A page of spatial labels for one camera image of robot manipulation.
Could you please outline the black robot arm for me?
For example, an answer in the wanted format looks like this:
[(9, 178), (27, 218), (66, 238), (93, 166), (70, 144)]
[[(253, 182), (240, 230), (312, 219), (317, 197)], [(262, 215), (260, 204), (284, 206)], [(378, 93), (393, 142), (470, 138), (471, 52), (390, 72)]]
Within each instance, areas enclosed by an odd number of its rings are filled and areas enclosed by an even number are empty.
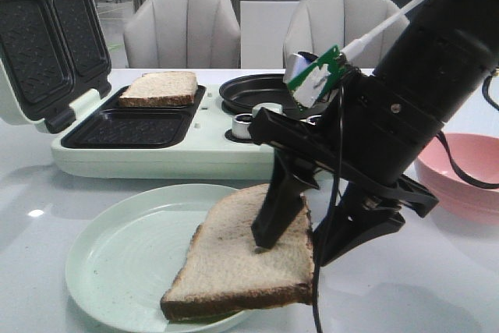
[(320, 266), (397, 232), (401, 206), (426, 216), (437, 198), (404, 172), (497, 64), (498, 0), (426, 0), (372, 74), (346, 75), (316, 124), (259, 111), (249, 131), (274, 148), (274, 171), (256, 244), (276, 244), (317, 169), (348, 183), (313, 234)]

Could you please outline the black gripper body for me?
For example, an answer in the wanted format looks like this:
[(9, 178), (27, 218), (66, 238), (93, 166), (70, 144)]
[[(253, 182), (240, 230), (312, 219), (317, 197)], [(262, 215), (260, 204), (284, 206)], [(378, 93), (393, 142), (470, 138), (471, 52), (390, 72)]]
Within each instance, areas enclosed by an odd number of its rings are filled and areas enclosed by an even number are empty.
[(383, 66), (369, 76), (349, 72), (341, 84), (315, 126), (262, 108), (249, 127), (253, 140), (354, 183), (375, 210), (401, 201), (426, 216), (437, 198), (403, 173), (443, 126), (444, 68)]

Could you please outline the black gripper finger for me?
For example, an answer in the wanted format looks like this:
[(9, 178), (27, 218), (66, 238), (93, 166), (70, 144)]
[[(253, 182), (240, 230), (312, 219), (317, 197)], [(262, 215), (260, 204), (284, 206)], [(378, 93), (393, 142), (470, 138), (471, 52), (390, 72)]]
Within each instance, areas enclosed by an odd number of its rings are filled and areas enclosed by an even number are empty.
[(274, 167), (266, 197), (251, 225), (258, 247), (270, 250), (291, 225), (304, 203), (301, 194), (318, 189), (314, 164), (284, 151), (274, 152)]
[(392, 209), (369, 210), (367, 192), (349, 183), (333, 211), (313, 231), (319, 266), (328, 265), (350, 250), (380, 236), (396, 233), (405, 219)]

